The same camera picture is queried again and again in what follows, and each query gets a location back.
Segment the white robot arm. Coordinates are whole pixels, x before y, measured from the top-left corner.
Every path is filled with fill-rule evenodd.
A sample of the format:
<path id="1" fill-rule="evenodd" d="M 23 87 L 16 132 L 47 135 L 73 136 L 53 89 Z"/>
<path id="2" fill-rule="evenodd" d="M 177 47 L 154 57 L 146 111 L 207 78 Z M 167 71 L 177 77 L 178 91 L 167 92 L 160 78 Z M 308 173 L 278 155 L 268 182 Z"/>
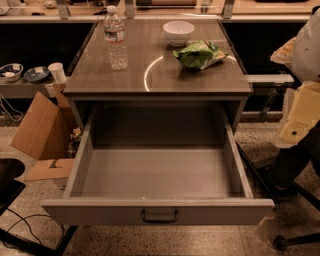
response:
<path id="1" fill-rule="evenodd" d="M 297 36 L 274 51 L 270 60 L 286 65 L 301 85 L 294 91 L 289 113 L 282 119 L 274 144 L 297 145 L 320 121 L 320 8 L 313 10 Z"/>

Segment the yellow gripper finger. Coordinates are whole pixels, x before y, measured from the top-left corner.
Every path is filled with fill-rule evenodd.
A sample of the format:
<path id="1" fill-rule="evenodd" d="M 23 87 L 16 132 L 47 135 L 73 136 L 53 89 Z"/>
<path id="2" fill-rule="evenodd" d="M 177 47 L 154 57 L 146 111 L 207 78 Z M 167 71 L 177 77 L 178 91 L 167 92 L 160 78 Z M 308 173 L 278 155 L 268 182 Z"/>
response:
<path id="1" fill-rule="evenodd" d="M 288 40 L 285 44 L 272 53 L 270 60 L 278 64 L 290 64 L 292 61 L 295 41 L 295 37 Z"/>
<path id="2" fill-rule="evenodd" d="M 297 145 L 320 121 L 320 83 L 305 81 L 294 92 L 289 113 L 274 138 L 278 148 Z"/>

